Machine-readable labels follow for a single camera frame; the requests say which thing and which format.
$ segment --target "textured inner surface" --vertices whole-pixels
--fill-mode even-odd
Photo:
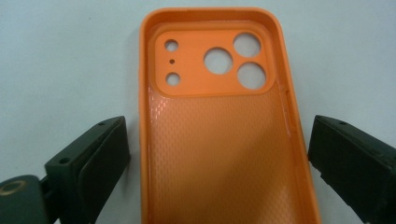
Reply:
[[[299,223],[280,92],[165,98],[148,90],[150,223]]]

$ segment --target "orange phone case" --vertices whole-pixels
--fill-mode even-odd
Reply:
[[[240,34],[257,55],[234,49]],[[177,42],[170,51],[167,41]],[[205,67],[211,49],[233,66]],[[246,63],[265,83],[238,81]],[[142,223],[319,223],[281,28],[258,8],[164,8],[140,30]],[[178,74],[177,85],[166,81]]]

